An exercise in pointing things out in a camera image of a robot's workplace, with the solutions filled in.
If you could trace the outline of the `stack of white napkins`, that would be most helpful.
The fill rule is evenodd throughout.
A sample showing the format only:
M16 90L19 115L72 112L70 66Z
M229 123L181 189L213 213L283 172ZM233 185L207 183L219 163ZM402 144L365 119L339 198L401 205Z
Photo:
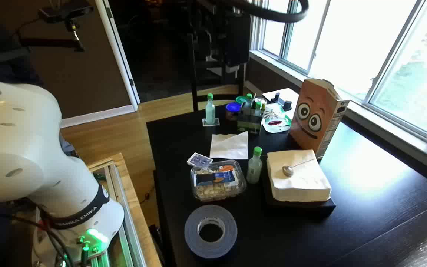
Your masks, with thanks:
M281 202L324 202L331 185L313 150L267 153L268 179L273 199Z

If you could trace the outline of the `black wooden chair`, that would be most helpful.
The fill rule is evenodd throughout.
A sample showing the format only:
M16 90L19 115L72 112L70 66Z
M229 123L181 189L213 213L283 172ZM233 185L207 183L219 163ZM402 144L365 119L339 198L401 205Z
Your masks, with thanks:
M191 94L192 94L192 105L193 110L198 111L198 103L206 102L206 95L199 95L198 86L230 86L226 83L226 68L227 65L223 61L197 61L195 58L195 41L192 33L186 34L185 42L188 45L188 58L190 63L190 82L191 82ZM245 70L247 64L241 64L239 69L236 71L236 85L238 88L237 93L218 93L216 100L218 101L235 101L237 97L244 94L244 83L245 83ZM208 68L220 68L221 75L219 78L204 78L200 79L197 77L197 71L201 69L207 70Z

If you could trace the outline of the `jar with blue lid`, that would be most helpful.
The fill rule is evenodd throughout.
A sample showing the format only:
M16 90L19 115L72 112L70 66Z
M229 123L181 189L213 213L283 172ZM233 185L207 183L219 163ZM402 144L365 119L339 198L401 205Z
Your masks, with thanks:
M238 120L239 112L241 111L242 105L237 102L231 102L228 103L225 107L225 116L226 119L229 121L236 121Z

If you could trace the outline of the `white sheet with black pieces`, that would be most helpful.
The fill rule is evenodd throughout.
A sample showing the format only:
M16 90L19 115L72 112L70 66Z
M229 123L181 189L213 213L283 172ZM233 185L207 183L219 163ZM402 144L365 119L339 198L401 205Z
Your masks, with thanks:
M276 103L284 111L294 109L299 98L299 94L290 88L263 93L262 96L267 100L267 103Z

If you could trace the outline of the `small green-capped bottle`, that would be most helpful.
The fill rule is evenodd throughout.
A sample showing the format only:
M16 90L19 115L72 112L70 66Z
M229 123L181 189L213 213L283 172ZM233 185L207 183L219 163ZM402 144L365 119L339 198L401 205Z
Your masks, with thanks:
M213 125L215 123L215 105L213 104L213 94L207 94L207 103L205 107L207 125Z
M262 149L254 147L254 152L248 161L247 182L249 184L257 184L262 171Z

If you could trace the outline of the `green caddy with bottles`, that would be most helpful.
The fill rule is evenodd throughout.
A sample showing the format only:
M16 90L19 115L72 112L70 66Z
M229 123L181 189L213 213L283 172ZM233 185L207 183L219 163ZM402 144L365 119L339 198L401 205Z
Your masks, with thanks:
M247 131L252 135L259 135L262 128L261 122L266 108L266 100L255 98L251 93L246 96L240 96L237 99L241 100L237 117L238 130L240 132Z

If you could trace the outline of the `clear plastic bag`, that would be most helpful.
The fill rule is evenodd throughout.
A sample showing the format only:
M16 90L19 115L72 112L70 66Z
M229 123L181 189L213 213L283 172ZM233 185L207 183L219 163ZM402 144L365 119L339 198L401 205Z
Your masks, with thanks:
M277 103L266 104L261 125L266 132L272 134L289 131L293 115L293 110L285 111L283 107Z

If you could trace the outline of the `orange box with face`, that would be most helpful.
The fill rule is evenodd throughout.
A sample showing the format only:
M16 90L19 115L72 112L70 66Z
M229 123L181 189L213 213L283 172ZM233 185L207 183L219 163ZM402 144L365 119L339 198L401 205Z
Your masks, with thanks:
M342 98L325 79L307 78L299 93L289 134L303 150L313 150L316 159L327 148L344 117L350 99Z

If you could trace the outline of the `folded white napkin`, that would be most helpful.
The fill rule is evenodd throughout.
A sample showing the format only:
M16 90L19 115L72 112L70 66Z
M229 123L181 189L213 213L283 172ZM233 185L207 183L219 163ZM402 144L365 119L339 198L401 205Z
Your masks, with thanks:
M249 159L247 131L237 135L212 135L210 158Z

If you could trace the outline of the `window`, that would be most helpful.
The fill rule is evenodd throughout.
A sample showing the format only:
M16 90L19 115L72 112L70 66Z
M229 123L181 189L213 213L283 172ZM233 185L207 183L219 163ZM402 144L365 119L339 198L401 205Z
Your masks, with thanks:
M330 81L351 120L427 166L427 0L310 0L302 21L254 17L250 34L253 61Z

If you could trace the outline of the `blue playing card deck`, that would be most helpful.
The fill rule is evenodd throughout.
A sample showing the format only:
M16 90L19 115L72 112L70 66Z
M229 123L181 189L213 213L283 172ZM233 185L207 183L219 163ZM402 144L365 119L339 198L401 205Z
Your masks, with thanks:
M193 153L187 160L187 164L198 168L206 168L213 162L212 158L206 157L199 153Z

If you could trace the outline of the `clear plastic snack container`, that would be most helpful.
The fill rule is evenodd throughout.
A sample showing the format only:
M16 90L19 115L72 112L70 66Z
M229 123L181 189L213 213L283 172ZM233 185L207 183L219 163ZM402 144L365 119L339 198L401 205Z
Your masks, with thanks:
M227 159L190 171L191 188L195 199L202 202L220 201L235 197L247 188L247 182L239 162Z

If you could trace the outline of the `black napkin tray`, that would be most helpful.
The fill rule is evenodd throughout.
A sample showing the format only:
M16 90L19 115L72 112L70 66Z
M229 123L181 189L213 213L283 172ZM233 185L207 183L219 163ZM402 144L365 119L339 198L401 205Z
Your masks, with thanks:
M337 207L331 197L327 201L305 202L305 197L311 196L311 191L305 188L304 180L295 182L293 176L286 177L281 167L271 169L265 164L260 183L263 188L262 208L268 216L322 219L330 216Z

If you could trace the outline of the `grey duct tape roll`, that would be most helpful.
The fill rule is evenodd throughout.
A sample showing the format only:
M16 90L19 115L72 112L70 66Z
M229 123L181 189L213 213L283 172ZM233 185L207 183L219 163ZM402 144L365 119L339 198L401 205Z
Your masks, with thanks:
M200 236L201 229L207 224L218 226L222 230L216 241L206 241ZM234 247L238 236L235 218L227 209L219 205L203 205L196 208L185 222L184 237L189 249L198 257L217 259L227 255Z

